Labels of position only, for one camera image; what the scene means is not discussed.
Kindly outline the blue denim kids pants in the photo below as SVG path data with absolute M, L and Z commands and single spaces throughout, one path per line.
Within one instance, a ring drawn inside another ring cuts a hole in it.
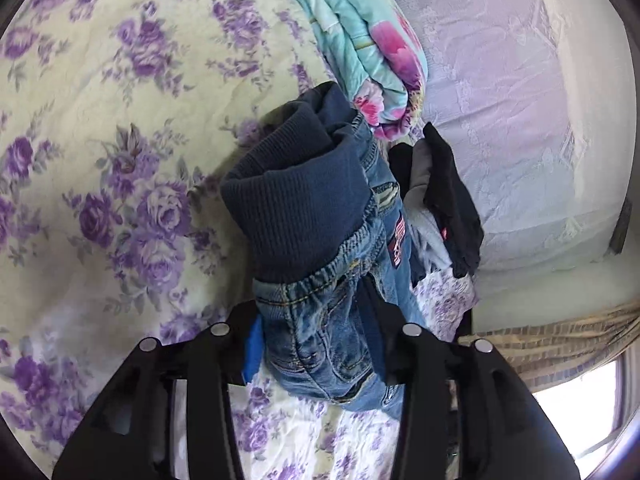
M 404 390 L 375 371 L 358 286 L 421 323 L 400 188 L 337 84 L 272 113 L 268 136 L 228 172 L 221 196 L 248 241 L 265 362 L 288 393 L 399 417 Z

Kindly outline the beige checked curtain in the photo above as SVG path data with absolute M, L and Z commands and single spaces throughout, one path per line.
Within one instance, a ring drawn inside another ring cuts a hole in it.
M 569 382 L 617 359 L 639 338 L 637 299 L 610 309 L 544 325 L 502 328 L 463 336 L 492 343 L 525 382 L 538 392 Z

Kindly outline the folded dark navy garment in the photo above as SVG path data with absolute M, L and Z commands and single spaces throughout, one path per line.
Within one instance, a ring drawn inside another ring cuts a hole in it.
M 410 273 L 411 285 L 416 287 L 431 272 L 430 244 L 421 230 L 412 223 L 408 226 L 411 238 Z

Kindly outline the folded grey garment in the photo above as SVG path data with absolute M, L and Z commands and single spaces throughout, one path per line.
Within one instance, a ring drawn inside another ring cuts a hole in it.
M 416 250 L 413 255 L 426 273 L 445 271 L 451 266 L 449 252 L 434 214 L 424 204 L 431 170 L 430 148 L 424 139 L 416 141 L 411 152 L 409 188 L 404 198 L 404 207 Z

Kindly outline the folded black garment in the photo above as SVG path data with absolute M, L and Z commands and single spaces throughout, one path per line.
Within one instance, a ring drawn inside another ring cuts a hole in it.
M 432 156 L 424 204 L 434 214 L 449 252 L 451 266 L 447 270 L 455 278 L 472 276 L 480 266 L 480 246 L 484 240 L 480 215 L 458 174 L 450 145 L 432 124 L 424 126 L 421 139 L 426 141 Z M 413 145 L 398 143 L 388 151 L 388 164 L 400 186 L 402 202 L 409 188 Z

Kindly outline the purple floral bed quilt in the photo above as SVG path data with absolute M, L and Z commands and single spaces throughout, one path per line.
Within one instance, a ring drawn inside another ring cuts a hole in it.
M 38 474 L 132 347 L 252 294 L 219 194 L 332 72 L 296 0 L 24 0 L 1 37 L 1 415 Z

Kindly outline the lavender lace pillow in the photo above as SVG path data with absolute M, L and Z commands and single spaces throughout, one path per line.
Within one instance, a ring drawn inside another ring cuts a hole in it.
M 601 258 L 614 228 L 576 192 L 574 135 L 544 0 L 396 0 L 427 58 L 422 116 L 450 144 L 485 232 L 480 266 Z

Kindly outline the folded teal pink floral blanket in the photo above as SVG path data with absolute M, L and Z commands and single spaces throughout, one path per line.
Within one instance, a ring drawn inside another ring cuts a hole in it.
M 427 62 L 395 0 L 296 0 L 349 101 L 376 136 L 395 141 L 418 124 Z

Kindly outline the window frame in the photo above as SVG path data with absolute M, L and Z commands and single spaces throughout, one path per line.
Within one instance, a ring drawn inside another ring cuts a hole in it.
M 639 346 L 633 344 L 614 362 L 615 388 L 613 415 L 610 432 L 578 454 L 577 463 L 582 468 L 592 465 L 582 476 L 588 477 L 596 471 L 613 452 L 616 441 L 634 417 L 639 407 Z

